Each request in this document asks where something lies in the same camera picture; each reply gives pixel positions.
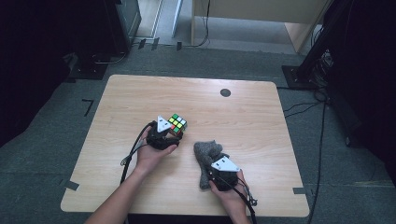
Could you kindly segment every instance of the cord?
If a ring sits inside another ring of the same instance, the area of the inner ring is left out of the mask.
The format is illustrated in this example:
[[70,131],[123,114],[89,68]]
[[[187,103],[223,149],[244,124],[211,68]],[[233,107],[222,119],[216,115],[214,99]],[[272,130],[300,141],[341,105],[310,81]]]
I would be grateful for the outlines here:
[[288,112],[288,111],[290,111],[291,109],[293,109],[295,106],[298,106],[298,105],[315,105],[315,104],[317,104],[318,102],[315,102],[315,103],[300,103],[300,104],[297,104],[297,105],[293,105],[292,107],[290,107],[289,109],[286,109],[286,110],[283,110],[283,112]]
[[253,207],[251,206],[250,202],[248,201],[248,199],[245,197],[245,195],[243,195],[241,192],[239,192],[238,189],[236,189],[234,186],[230,185],[227,181],[225,181],[223,178],[219,177],[219,176],[215,176],[215,178],[218,178],[219,180],[221,180],[222,182],[224,182],[226,185],[228,185],[230,188],[233,189],[233,191],[235,191],[239,197],[241,197],[241,199],[244,201],[244,203],[247,205],[248,210],[250,211],[250,216],[251,216],[251,220],[253,222],[253,224],[257,224],[257,220],[256,220],[256,213],[253,209]]
[[305,110],[299,111],[299,112],[295,112],[295,113],[293,113],[293,114],[289,114],[289,115],[285,116],[285,118],[288,118],[288,117],[291,117],[291,116],[294,116],[294,115],[298,115],[298,114],[302,114],[302,113],[304,113],[305,111],[309,110],[310,108],[312,108],[312,107],[314,107],[314,106],[316,106],[316,105],[320,105],[321,103],[327,103],[328,100],[329,100],[329,98],[328,98],[328,96],[326,95],[326,93],[320,91],[320,89],[314,91],[314,97],[315,97],[315,99],[317,100],[316,103],[300,103],[300,104],[297,104],[297,105],[293,105],[293,106],[290,107],[289,109],[283,110],[283,112],[287,112],[287,111],[292,110],[295,106],[299,106],[299,105],[310,105],[310,106],[309,106],[308,108],[306,108]]
[[94,63],[99,63],[99,64],[113,64],[113,63],[119,63],[120,61],[122,61],[122,59],[125,58],[125,55],[126,55],[125,52],[122,52],[121,54],[122,54],[121,58],[118,59],[118,60],[116,60],[116,61],[114,61],[114,62],[104,62],[104,63],[102,63],[102,62],[94,62]]
[[294,89],[294,88],[290,88],[290,87],[276,87],[277,90],[288,90],[288,91],[312,91],[309,89]]
[[247,192],[247,196],[248,196],[248,201],[250,202],[251,205],[253,206],[257,206],[257,199],[253,198],[253,195],[250,192],[250,188],[248,187],[247,183],[245,183],[241,178],[238,177],[238,179],[243,183],[241,184],[242,186],[244,186],[245,191]]
[[314,73],[314,75],[311,79],[311,82],[320,88],[326,87],[328,82],[325,80],[325,77],[329,73],[331,67],[332,57],[330,55],[330,52],[326,50],[319,59],[315,60],[315,66],[312,70],[312,73]]
[[312,32],[312,34],[311,34],[311,48],[315,44],[315,42],[317,42],[317,36],[318,36],[318,34],[321,34],[322,31],[323,31],[323,26],[320,27],[320,29],[317,31],[315,36],[314,36],[314,32]]
[[201,47],[206,42],[206,40],[208,40],[208,38],[209,38],[209,27],[208,27],[208,24],[207,24],[207,22],[209,20],[209,10],[210,10],[210,0],[207,2],[206,22],[205,22],[204,17],[202,17],[202,21],[204,22],[204,27],[205,27],[205,30],[206,30],[205,38],[201,42],[201,44],[195,45],[195,46],[191,46],[191,47],[194,47],[194,48]]
[[319,105],[319,104],[321,104],[321,102],[315,103],[314,105],[309,106],[308,108],[306,108],[306,109],[303,110],[303,111],[299,111],[299,112],[296,112],[296,113],[293,113],[293,114],[289,114],[289,115],[285,116],[285,118],[288,118],[288,117],[291,117],[291,116],[294,116],[294,115],[298,115],[298,114],[302,114],[302,113],[304,113],[305,111],[309,110],[310,108],[312,108],[312,107],[314,107],[314,106],[316,106],[316,105]]
[[154,122],[154,121],[148,123],[148,124],[143,128],[143,130],[140,132],[140,134],[137,136],[136,140],[134,141],[134,146],[132,147],[131,152],[129,153],[130,156],[127,156],[126,158],[124,158],[124,159],[121,161],[121,165],[124,164],[124,169],[123,169],[123,172],[122,172],[122,177],[121,177],[120,184],[122,184],[122,182],[124,182],[124,180],[125,180],[126,173],[128,172],[129,163],[131,162],[131,159],[132,159],[132,155],[134,155],[134,153],[135,153],[139,148],[142,147],[142,146],[141,146],[141,147],[136,148],[136,145],[137,145],[138,142],[140,141],[140,137],[142,136],[143,132],[147,129],[148,126],[152,126],[153,122]]
[[352,14],[352,8],[353,8],[353,4],[355,3],[355,0],[352,1],[352,3],[350,4],[350,8],[349,8],[349,13],[347,15],[347,21],[346,21],[346,35],[344,36],[344,46],[347,44],[347,30],[349,28],[349,21],[350,21],[350,14]]
[[324,118],[326,112],[326,104],[323,104],[323,111],[322,111],[322,121],[321,121],[321,130],[320,130],[320,140],[319,140],[319,155],[318,155],[318,178],[317,178],[317,188],[315,190],[315,198],[314,202],[312,203],[311,212],[309,213],[308,224],[312,221],[312,216],[314,215],[315,206],[317,204],[318,193],[319,193],[319,186],[320,186],[320,177],[321,177],[321,154],[322,154],[322,146],[323,146],[323,133],[324,133]]

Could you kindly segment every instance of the gray carpet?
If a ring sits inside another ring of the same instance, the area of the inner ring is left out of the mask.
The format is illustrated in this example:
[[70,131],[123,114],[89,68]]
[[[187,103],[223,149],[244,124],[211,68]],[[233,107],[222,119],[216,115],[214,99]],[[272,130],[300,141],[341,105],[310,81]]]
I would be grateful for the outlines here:
[[[176,51],[175,47],[159,46],[151,50],[146,45],[143,49],[134,47],[124,60],[111,64],[103,80],[63,83],[30,127],[0,148],[0,223],[82,223],[89,216],[61,210],[64,187],[59,184],[73,172],[110,75],[263,80],[286,87],[281,65],[299,65],[303,59],[220,49]],[[278,92],[284,109],[316,101],[312,91]],[[82,99],[94,100],[86,117],[90,103]],[[297,106],[285,115],[304,108]],[[323,104],[286,118],[310,205],[317,186],[322,110]],[[312,223],[395,223],[396,189],[384,164],[365,148],[346,147],[343,126],[330,105],[325,107],[321,165]],[[307,217],[258,217],[259,223],[307,221]],[[209,217],[205,223],[213,221]]]

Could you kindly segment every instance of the wooden table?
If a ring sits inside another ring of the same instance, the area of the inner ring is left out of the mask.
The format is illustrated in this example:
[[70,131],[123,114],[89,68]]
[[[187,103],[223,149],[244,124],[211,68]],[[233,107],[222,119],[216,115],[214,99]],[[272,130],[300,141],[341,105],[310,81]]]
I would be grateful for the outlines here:
[[[231,91],[229,97],[220,94]],[[199,189],[198,141],[216,140],[244,170],[256,216],[305,217],[309,213],[276,86],[272,82],[114,75],[107,85],[79,155],[61,207],[93,212],[119,185],[142,128],[162,115],[188,122],[179,148],[145,181],[131,213],[223,216],[210,190]],[[129,173],[134,169],[133,157]]]

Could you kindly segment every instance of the wooden panel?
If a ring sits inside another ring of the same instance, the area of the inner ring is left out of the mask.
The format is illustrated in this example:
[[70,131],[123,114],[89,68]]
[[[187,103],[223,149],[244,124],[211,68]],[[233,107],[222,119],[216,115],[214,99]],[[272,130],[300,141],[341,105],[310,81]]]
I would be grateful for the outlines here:
[[[328,0],[211,0],[209,17],[310,24]],[[206,16],[208,0],[193,0],[194,15]]]
[[[222,89],[231,96],[221,96]],[[216,196],[199,189],[193,153],[195,142],[216,140],[244,170],[259,200],[256,216],[308,215],[305,195],[292,190],[303,184],[274,83],[125,75],[107,83],[71,177],[80,187],[66,190],[62,209],[94,211],[120,183],[120,161],[141,129],[158,115],[174,113],[188,129],[179,148],[145,181],[131,213],[225,215]]]
[[296,52],[301,52],[304,44],[308,40],[309,36],[311,36],[312,32],[314,32],[317,24],[319,24],[319,22],[322,20],[327,8],[330,6],[331,3],[332,0],[327,1],[326,4],[323,6],[322,10],[318,12],[318,15],[316,17],[313,17],[311,19],[312,21],[308,24],[285,22],[285,26],[288,31],[291,43],[293,44]]

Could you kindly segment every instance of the human hand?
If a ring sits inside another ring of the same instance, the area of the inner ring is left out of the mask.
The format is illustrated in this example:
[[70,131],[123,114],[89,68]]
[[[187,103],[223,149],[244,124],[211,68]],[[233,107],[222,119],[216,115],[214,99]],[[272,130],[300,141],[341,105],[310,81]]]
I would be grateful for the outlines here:
[[141,139],[143,139],[143,147],[137,150],[137,162],[134,172],[140,172],[142,175],[148,175],[160,163],[163,157],[171,154],[177,145],[172,145],[164,150],[158,150],[154,147],[147,145],[146,137],[149,134],[151,127],[143,132]]
[[[242,170],[236,173],[236,175],[240,180],[238,180],[238,184],[235,186],[235,188],[239,192],[241,192],[246,198],[247,193],[244,190],[244,186],[247,182],[245,181]],[[226,210],[227,214],[230,216],[234,224],[250,223],[246,215],[247,205],[241,199],[239,194],[237,194],[233,189],[227,191],[219,191],[212,180],[209,181],[209,185],[212,192],[220,199],[221,204],[223,205],[224,209]]]

